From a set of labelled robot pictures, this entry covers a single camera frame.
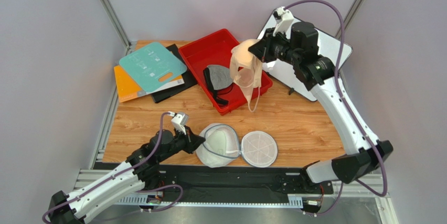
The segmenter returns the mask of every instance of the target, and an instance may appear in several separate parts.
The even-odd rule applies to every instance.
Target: wooden table
[[[140,40],[135,49],[152,41]],[[159,41],[164,46],[181,47],[189,41]],[[256,130],[269,133],[278,144],[278,158],[272,166],[303,167],[317,160],[327,160],[344,154],[343,146],[332,122],[318,102],[311,102],[273,80],[273,86],[259,99],[258,108],[251,113],[243,105],[221,116],[212,106],[199,85],[191,87],[163,102],[154,103],[147,95],[120,103],[112,125],[103,162],[122,162],[135,149],[147,143],[159,130],[160,115],[166,111],[185,112],[187,125],[199,134],[210,123],[232,126],[239,138]],[[170,117],[163,127],[173,132]],[[202,165],[196,155],[180,152],[163,164]],[[247,166],[239,157],[230,166]]]

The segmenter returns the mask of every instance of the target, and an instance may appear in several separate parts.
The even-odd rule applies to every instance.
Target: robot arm
[[[48,214],[50,223],[86,224],[126,195],[142,189],[157,188],[160,180],[158,172],[160,162],[182,150],[192,154],[205,141],[186,126],[188,115],[182,112],[177,114],[171,112],[171,115],[175,136],[167,130],[157,132],[149,143],[135,150],[126,161],[104,177],[68,195],[62,191],[54,194],[49,209],[56,207],[56,210]],[[151,156],[150,153],[154,149],[156,151]],[[83,196],[82,194],[88,190],[92,191]]]
[[[389,141],[379,140],[361,118],[345,90],[342,89],[342,94],[337,92],[335,81],[343,87],[342,80],[335,80],[332,61],[318,54],[318,31],[314,25],[308,22],[293,24],[290,39],[287,39],[285,33],[291,22],[286,12],[284,7],[274,11],[276,27],[267,29],[263,38],[251,46],[249,51],[262,62],[280,59],[291,64],[295,76],[321,103],[342,139],[346,155],[304,167],[301,172],[304,184],[315,185],[337,179],[350,183],[375,170],[379,164],[342,98],[350,105],[353,114],[364,127],[362,130],[373,141],[383,160],[392,152],[392,145]]]

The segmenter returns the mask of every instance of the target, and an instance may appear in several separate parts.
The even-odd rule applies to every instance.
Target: cable
[[[343,45],[345,43],[345,23],[343,21],[343,17],[340,13],[340,11],[331,3],[323,1],[323,0],[302,0],[302,1],[298,1],[295,3],[292,3],[288,6],[286,6],[284,9],[289,9],[293,6],[299,5],[299,4],[304,4],[304,3],[320,3],[320,4],[324,4],[328,7],[330,7],[336,14],[338,17],[338,20],[340,21],[340,32],[341,32],[341,37],[340,37],[340,48],[338,50],[338,55],[337,55],[337,61],[335,63],[335,70],[334,70],[334,79],[335,79],[335,87],[337,88],[337,92],[341,97],[341,100],[343,101],[343,104],[345,105],[346,109],[348,110],[350,116],[352,117],[352,119],[354,120],[355,124],[357,125],[357,127],[359,128],[360,132],[362,133],[362,135],[364,136],[364,138],[366,139],[366,141],[368,142],[368,144],[371,146],[372,150],[374,151],[374,153],[377,156],[377,160],[379,161],[379,165],[380,165],[380,170],[382,172],[382,178],[384,181],[384,190],[382,193],[379,193],[377,191],[375,191],[374,189],[372,189],[371,187],[369,187],[368,185],[366,185],[365,183],[363,183],[361,180],[356,179],[356,181],[363,185],[366,189],[368,189],[369,191],[371,191],[373,194],[383,197],[387,194],[388,191],[388,180],[387,180],[387,173],[385,171],[385,165],[384,165],[384,160],[382,159],[382,156],[379,153],[379,150],[377,150],[377,147],[375,146],[375,144],[372,142],[372,140],[369,138],[368,134],[366,133],[365,129],[363,128],[363,125],[359,122],[358,118],[355,116],[354,111],[352,110],[352,108],[349,106],[345,96],[342,93],[342,89],[340,87],[340,83],[338,83],[338,71],[340,69],[340,61],[342,59],[342,52],[343,52]],[[326,211],[324,211],[321,214],[318,214],[318,216],[321,216],[323,214],[326,214],[328,212],[330,212],[334,206],[338,203],[338,200],[340,198],[340,195],[342,193],[342,189],[343,189],[343,183],[340,187],[340,191],[338,193],[338,197],[337,200],[335,200],[334,204]]]
[[[148,161],[149,158],[151,158],[152,155],[154,155],[155,151],[157,150],[158,146],[160,145],[160,142],[161,142],[161,139],[162,139],[162,132],[163,132],[163,117],[164,117],[165,115],[170,115],[170,114],[171,114],[171,113],[169,113],[169,112],[164,112],[164,113],[162,114],[162,116],[161,116],[161,118],[160,118],[160,131],[159,131],[159,134],[158,134],[157,143],[155,144],[154,149],[151,151],[151,153],[150,153],[145,159],[143,159],[141,162],[139,162],[138,164],[136,164],[136,165],[134,165],[134,166],[132,166],[132,167],[129,167],[129,168],[127,168],[127,169],[124,169],[124,170],[122,170],[122,171],[119,171],[119,172],[117,172],[116,174],[114,174],[114,175],[112,175],[112,176],[106,178],[105,180],[99,182],[97,185],[93,186],[92,188],[90,188],[90,189],[88,189],[87,191],[85,191],[85,192],[83,192],[82,194],[80,194],[78,197],[76,197],[76,198],[74,198],[74,199],[71,199],[71,200],[67,200],[66,202],[64,202],[64,203],[62,203],[62,204],[60,204],[60,205],[57,205],[57,206],[52,207],[51,209],[49,209],[48,211],[46,211],[46,212],[44,213],[44,215],[42,216],[42,221],[43,221],[44,223],[46,223],[46,224],[51,224],[51,222],[48,221],[47,218],[46,218],[47,215],[49,215],[50,213],[52,213],[52,212],[54,212],[54,211],[56,211],[56,210],[58,210],[58,209],[60,209],[60,208],[62,208],[62,207],[64,207],[64,206],[66,206],[66,205],[68,205],[68,204],[71,204],[71,203],[75,202],[76,200],[80,200],[82,197],[84,197],[84,196],[87,195],[88,193],[92,192],[93,190],[97,189],[98,187],[102,186],[104,183],[110,181],[111,179],[113,179],[113,178],[115,178],[115,177],[117,177],[117,176],[119,176],[119,175],[121,175],[121,174],[123,174],[123,173],[125,173],[125,172],[128,172],[129,170],[135,169],[135,168],[139,167],[140,165],[144,164],[146,161]]]
[[[176,200],[174,200],[171,204],[169,204],[169,205],[167,205],[165,207],[158,208],[158,209],[153,209],[153,210],[150,210],[150,209],[140,209],[140,210],[128,212],[128,213],[126,213],[124,215],[120,215],[120,216],[113,217],[113,218],[110,218],[110,219],[98,219],[98,218],[95,218],[94,221],[96,221],[96,222],[107,222],[107,221],[112,221],[112,220],[118,220],[118,219],[130,216],[130,215],[139,214],[141,212],[160,212],[160,211],[169,209],[169,208],[173,207],[174,204],[178,203],[180,201],[180,199],[182,198],[182,196],[183,196],[183,188],[180,185],[167,185],[167,186],[162,186],[162,187],[155,188],[155,189],[152,189],[152,190],[138,191],[139,193],[152,193],[152,192],[155,192],[155,191],[161,191],[161,190],[164,190],[166,188],[171,188],[171,187],[172,188],[179,188],[180,189],[180,195],[178,195]]]
[[[223,95],[223,94],[228,94],[229,92],[231,92],[232,90],[233,90],[233,87],[234,87],[234,82],[230,85],[230,90],[228,90],[227,92],[224,92],[224,93],[219,93],[219,92],[217,92],[217,95]]]
[[[340,185],[340,190],[338,191],[337,198],[335,199],[335,201],[332,204],[332,206],[329,207],[326,211],[320,212],[320,213],[317,213],[317,214],[312,214],[310,212],[304,212],[303,211],[303,214],[304,215],[309,215],[309,216],[312,216],[312,217],[317,217],[317,216],[324,216],[324,215],[330,213],[334,209],[334,207],[338,204],[338,201],[340,200],[340,196],[342,195],[342,191],[343,191],[343,186],[344,186],[344,183],[342,182],[341,185]]]
[[[323,186],[320,184],[320,189],[321,189],[321,198],[320,198],[320,205],[323,205],[323,198],[324,198],[324,188]]]
[[[152,190],[141,191],[143,193],[151,193],[151,192],[154,192],[154,191],[160,191],[160,190],[163,190],[163,189],[166,189],[166,188],[171,188],[171,187],[173,187],[173,188],[177,187],[177,188],[180,189],[180,195],[178,195],[177,199],[175,199],[174,201],[172,201],[171,204],[169,204],[169,205],[167,205],[165,207],[151,210],[152,212],[160,212],[160,211],[163,211],[163,210],[166,210],[166,209],[170,209],[171,207],[173,207],[182,198],[182,196],[183,196],[183,187],[181,187],[180,185],[167,185],[167,186],[162,186],[160,188],[155,188],[155,189],[152,189]]]

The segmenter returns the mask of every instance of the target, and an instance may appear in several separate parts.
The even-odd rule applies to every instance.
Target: black motor joint
[[[248,51],[263,62],[279,59],[289,63],[307,90],[334,76],[332,61],[318,54],[318,31],[312,23],[293,24],[290,39],[284,33],[273,36],[273,32],[274,28],[268,28],[262,39]]]
[[[137,167],[134,174],[138,179],[145,182],[145,189],[153,189],[158,186],[160,179],[159,164],[180,151],[192,154],[205,139],[195,135],[188,126],[184,126],[186,134],[175,130],[175,135],[171,131],[163,130],[160,143],[154,154],[146,160],[142,165]],[[135,150],[129,157],[127,162],[132,166],[145,160],[156,147],[160,132],[151,138],[149,143],[143,144],[139,149]]]

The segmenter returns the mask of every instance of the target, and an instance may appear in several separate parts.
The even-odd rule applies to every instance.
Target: red plastic bin
[[[214,107],[221,115],[225,115],[228,112],[235,110],[236,108],[247,103],[242,91],[236,84],[233,84],[233,89],[227,93],[222,94],[219,97],[228,100],[227,105],[218,104],[212,97],[212,94],[208,91],[205,83],[205,77],[203,70],[208,65],[222,65],[229,68],[231,59],[231,50],[237,46],[239,42],[233,37],[233,35],[226,29],[219,30],[206,37],[203,37],[195,42],[191,42],[185,46],[180,47],[179,52],[182,56],[185,64],[193,73],[197,82],[204,90]],[[261,78],[261,95],[267,92],[273,85],[272,80],[263,71]],[[258,89],[253,89],[252,100],[258,97]]]

